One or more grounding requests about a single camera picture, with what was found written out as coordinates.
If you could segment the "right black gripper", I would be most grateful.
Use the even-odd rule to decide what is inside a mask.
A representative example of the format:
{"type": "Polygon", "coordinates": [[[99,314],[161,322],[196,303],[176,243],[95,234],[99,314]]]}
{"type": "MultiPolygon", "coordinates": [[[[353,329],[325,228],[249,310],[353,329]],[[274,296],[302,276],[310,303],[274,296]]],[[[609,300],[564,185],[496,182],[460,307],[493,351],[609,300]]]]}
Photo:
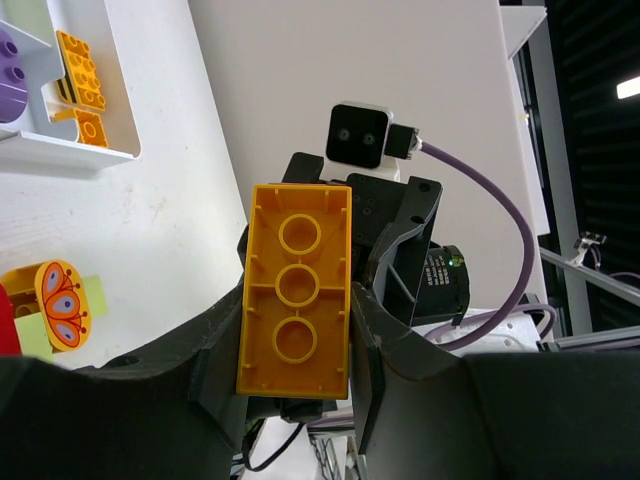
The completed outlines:
{"type": "MultiPolygon", "coordinates": [[[[360,285],[378,308],[409,326],[459,321],[469,304],[465,259],[453,246],[432,239],[443,192],[432,180],[407,182],[362,173],[323,180],[319,157],[297,153],[283,180],[268,184],[345,185],[352,190],[351,290],[360,285]]],[[[239,245],[245,263],[248,227],[239,245]]]]}

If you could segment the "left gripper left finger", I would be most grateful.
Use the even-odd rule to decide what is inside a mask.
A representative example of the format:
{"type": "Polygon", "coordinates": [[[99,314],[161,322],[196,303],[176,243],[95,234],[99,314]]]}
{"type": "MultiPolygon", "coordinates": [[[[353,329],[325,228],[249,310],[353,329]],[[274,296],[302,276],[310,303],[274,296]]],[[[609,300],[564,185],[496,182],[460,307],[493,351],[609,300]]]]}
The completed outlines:
{"type": "Polygon", "coordinates": [[[246,405],[235,393],[242,291],[100,368],[1,361],[5,479],[226,479],[246,405]]]}

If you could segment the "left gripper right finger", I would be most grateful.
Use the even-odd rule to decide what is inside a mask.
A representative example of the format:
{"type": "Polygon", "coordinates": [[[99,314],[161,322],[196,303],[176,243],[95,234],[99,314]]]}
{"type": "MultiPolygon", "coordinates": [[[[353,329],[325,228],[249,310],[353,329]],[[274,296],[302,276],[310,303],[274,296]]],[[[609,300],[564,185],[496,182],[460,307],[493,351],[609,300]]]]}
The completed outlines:
{"type": "Polygon", "coordinates": [[[457,357],[351,288],[351,398],[373,479],[635,479],[635,352],[457,357]]]}

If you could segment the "light green wedge lego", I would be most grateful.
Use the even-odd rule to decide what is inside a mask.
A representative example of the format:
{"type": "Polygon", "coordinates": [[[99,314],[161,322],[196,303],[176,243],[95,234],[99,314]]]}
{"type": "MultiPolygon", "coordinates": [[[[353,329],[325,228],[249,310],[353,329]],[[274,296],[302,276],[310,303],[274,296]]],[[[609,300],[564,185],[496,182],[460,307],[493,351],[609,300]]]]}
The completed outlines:
{"type": "Polygon", "coordinates": [[[92,317],[102,317],[108,313],[108,305],[101,278],[98,275],[83,277],[85,296],[92,317]]]}

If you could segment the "light green curved lego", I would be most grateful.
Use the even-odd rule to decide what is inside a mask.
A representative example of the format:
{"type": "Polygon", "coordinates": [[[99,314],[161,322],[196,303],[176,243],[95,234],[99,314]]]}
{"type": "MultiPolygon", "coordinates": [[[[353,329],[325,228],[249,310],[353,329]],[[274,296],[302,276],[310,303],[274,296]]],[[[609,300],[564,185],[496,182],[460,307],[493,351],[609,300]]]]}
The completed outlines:
{"type": "Polygon", "coordinates": [[[23,356],[35,357],[45,362],[53,362],[53,349],[49,342],[41,313],[33,313],[17,318],[16,331],[23,356]]]}

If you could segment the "orange patterned lego piece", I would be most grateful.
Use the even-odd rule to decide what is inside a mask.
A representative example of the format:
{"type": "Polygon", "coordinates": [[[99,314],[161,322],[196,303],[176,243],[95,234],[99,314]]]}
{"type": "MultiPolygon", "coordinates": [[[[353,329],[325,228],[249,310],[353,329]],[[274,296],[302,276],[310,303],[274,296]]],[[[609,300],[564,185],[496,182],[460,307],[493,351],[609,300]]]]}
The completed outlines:
{"type": "Polygon", "coordinates": [[[38,314],[54,352],[82,347],[91,332],[92,316],[83,280],[63,260],[13,269],[1,276],[15,321],[38,314]]]}

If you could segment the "red rounded lego brick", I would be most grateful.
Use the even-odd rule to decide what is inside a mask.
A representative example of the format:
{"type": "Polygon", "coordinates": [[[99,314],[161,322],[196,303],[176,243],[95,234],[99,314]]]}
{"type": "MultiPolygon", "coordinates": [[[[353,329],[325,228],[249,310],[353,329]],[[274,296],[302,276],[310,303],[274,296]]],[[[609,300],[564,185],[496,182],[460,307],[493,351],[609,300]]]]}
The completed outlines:
{"type": "Polygon", "coordinates": [[[3,286],[0,286],[0,354],[2,356],[22,354],[13,316],[13,306],[3,286]]]}

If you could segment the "small orange lego piece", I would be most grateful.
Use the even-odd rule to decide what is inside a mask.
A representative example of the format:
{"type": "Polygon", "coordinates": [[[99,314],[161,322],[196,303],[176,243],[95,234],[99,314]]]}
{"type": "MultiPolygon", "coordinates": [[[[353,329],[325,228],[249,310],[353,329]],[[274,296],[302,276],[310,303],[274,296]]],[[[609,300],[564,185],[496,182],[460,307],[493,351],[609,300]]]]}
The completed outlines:
{"type": "Polygon", "coordinates": [[[108,139],[100,114],[88,110],[70,108],[57,112],[52,117],[52,120],[54,122],[61,122],[63,120],[71,119],[76,120],[78,123],[78,141],[80,143],[102,148],[109,147],[108,139]]]}

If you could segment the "yellow striped lego brick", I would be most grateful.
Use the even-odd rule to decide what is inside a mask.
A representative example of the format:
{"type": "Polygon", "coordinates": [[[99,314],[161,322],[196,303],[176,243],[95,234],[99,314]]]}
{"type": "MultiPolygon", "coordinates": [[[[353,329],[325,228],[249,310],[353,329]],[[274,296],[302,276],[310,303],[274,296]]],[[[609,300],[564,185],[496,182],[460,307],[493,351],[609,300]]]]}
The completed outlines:
{"type": "Polygon", "coordinates": [[[99,112],[106,110],[106,99],[90,46],[78,37],[56,30],[64,75],[56,81],[63,102],[99,112]]]}

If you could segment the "purple tan lego piece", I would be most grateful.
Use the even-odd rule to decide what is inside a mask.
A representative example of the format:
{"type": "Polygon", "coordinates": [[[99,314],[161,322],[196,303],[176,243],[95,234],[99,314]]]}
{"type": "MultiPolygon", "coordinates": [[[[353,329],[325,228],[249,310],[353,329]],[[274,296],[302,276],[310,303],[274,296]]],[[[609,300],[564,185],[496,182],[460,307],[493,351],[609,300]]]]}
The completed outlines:
{"type": "Polygon", "coordinates": [[[0,117],[1,123],[6,124],[16,121],[23,114],[28,103],[28,91],[20,50],[5,30],[1,30],[0,77],[0,117]]]}

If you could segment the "white divided tray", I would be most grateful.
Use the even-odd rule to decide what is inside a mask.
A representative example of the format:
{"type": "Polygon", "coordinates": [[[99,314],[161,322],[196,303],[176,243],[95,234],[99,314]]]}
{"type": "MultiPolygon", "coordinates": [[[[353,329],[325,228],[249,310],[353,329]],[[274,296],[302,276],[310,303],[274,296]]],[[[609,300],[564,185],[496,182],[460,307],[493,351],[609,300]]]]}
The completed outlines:
{"type": "Polygon", "coordinates": [[[98,171],[140,153],[106,2],[2,2],[1,164],[98,171]]]}

